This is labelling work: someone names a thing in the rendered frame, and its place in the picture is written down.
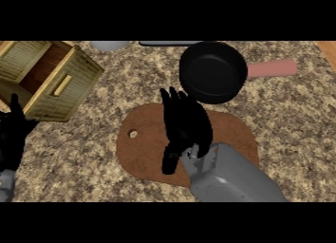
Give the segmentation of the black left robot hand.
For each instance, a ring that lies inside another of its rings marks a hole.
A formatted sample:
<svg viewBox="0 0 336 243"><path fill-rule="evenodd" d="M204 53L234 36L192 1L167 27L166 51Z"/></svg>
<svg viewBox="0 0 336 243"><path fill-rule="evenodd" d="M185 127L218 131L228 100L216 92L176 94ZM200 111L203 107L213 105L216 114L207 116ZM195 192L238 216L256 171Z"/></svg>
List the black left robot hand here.
<svg viewBox="0 0 336 243"><path fill-rule="evenodd" d="M0 111L0 173L15 171L21 160L24 139L38 125L36 120L27 120L11 95L10 112Z"/></svg>

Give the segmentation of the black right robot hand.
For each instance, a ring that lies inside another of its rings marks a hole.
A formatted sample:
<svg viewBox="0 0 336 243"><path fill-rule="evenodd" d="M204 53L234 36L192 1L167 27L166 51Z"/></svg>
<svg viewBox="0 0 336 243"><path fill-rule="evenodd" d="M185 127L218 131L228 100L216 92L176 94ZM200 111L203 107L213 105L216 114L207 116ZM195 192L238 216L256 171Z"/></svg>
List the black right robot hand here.
<svg viewBox="0 0 336 243"><path fill-rule="evenodd" d="M212 128L203 106L190 95L176 91L159 89L163 105L163 122L167 145L161 157L161 174L172 175L176 170L182 152L194 144L198 145L197 158L200 159L210 149Z"/></svg>

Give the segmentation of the brown wooden cutting board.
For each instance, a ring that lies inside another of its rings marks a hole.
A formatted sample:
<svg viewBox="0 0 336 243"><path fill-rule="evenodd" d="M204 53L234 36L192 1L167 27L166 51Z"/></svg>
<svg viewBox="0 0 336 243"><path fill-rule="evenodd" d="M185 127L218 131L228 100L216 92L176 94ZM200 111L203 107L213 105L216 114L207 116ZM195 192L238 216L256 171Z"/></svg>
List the brown wooden cutting board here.
<svg viewBox="0 0 336 243"><path fill-rule="evenodd" d="M259 163L257 144L244 122L232 115L209 111L212 141L229 144L253 164ZM128 113L116 140L116 157L125 171L136 178L188 187L190 178L178 163L175 174L160 172L167 144L161 105L147 103Z"/></svg>

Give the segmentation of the dark grey flat appliance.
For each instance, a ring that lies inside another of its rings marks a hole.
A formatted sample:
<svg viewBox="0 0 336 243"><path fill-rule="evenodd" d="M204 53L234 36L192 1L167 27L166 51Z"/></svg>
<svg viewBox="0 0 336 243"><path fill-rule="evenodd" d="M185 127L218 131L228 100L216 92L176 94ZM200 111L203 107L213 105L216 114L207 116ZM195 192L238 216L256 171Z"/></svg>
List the dark grey flat appliance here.
<svg viewBox="0 0 336 243"><path fill-rule="evenodd" d="M201 41L138 41L142 47L188 47Z"/></svg>

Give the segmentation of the pale grey round object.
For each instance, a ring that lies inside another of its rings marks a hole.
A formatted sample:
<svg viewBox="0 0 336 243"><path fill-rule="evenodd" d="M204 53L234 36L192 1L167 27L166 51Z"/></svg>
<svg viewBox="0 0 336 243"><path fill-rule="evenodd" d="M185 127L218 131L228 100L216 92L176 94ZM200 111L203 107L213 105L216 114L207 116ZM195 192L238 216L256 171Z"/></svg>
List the pale grey round object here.
<svg viewBox="0 0 336 243"><path fill-rule="evenodd" d="M100 51L113 51L128 45L128 41L91 41L92 48Z"/></svg>

